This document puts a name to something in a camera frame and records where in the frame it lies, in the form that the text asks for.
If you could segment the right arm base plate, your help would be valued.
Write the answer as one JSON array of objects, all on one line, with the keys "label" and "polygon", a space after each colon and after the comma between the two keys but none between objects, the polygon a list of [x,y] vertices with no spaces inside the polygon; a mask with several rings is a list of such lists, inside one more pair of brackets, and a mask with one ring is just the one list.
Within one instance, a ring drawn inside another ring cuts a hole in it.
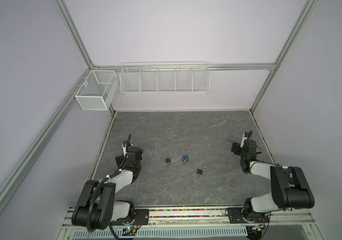
[{"label": "right arm base plate", "polygon": [[243,207],[232,207],[225,210],[231,224],[267,224],[270,222],[268,213],[244,213]]}]

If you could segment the silver padlock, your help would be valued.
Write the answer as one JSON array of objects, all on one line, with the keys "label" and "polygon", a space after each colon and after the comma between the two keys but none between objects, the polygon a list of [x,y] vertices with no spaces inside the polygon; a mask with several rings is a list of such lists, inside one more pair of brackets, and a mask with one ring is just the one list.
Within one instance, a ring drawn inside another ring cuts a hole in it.
[{"label": "silver padlock", "polygon": [[173,157],[173,155],[172,155],[172,154],[169,154],[169,155],[168,155],[168,158],[165,159],[165,163],[166,163],[166,164],[171,164],[171,162],[172,162],[172,157]]}]

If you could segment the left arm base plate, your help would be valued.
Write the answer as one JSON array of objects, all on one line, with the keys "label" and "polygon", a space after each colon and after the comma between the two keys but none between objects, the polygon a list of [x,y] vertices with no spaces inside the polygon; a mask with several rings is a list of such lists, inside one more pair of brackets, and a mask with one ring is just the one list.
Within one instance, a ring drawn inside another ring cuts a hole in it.
[{"label": "left arm base plate", "polygon": [[111,223],[112,226],[146,226],[149,222],[149,209],[135,209],[133,215],[125,219],[118,219]]}]

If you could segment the dark grey padlock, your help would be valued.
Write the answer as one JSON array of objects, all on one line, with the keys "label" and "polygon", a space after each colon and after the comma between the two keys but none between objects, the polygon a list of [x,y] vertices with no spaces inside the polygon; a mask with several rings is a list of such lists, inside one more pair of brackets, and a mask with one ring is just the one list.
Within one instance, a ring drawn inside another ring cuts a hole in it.
[{"label": "dark grey padlock", "polygon": [[202,176],[206,170],[207,170],[207,167],[203,167],[202,169],[197,169],[196,174]]}]

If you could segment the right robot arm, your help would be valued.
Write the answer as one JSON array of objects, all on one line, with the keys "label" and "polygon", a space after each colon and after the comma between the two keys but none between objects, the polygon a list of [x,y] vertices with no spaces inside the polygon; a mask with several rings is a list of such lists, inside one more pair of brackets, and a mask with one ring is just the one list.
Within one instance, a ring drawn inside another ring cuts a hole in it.
[{"label": "right robot arm", "polygon": [[243,173],[270,180],[271,192],[246,199],[242,210],[244,220],[253,223],[256,217],[267,213],[313,208],[315,197],[303,170],[258,160],[261,152],[252,135],[253,131],[244,132],[242,141],[232,144],[231,152],[240,157]]}]

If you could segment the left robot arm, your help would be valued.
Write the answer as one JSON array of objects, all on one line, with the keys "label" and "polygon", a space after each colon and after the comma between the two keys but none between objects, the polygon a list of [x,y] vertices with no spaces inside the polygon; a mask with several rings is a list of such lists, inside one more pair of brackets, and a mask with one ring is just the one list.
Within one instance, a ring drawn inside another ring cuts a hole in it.
[{"label": "left robot arm", "polygon": [[117,169],[113,174],[84,184],[71,217],[74,226],[85,227],[92,233],[106,229],[113,222],[134,222],[134,203],[115,199],[116,193],[137,180],[142,169],[143,149],[134,147],[130,140],[128,135],[122,142],[123,155],[115,158]]}]

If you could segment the blue padlock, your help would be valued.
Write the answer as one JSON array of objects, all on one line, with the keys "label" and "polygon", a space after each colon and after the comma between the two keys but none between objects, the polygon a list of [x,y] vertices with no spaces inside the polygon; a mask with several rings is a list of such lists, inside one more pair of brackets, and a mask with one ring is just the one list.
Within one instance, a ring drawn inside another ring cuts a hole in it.
[{"label": "blue padlock", "polygon": [[185,155],[182,156],[182,162],[188,162],[192,157],[191,151],[188,151]]}]

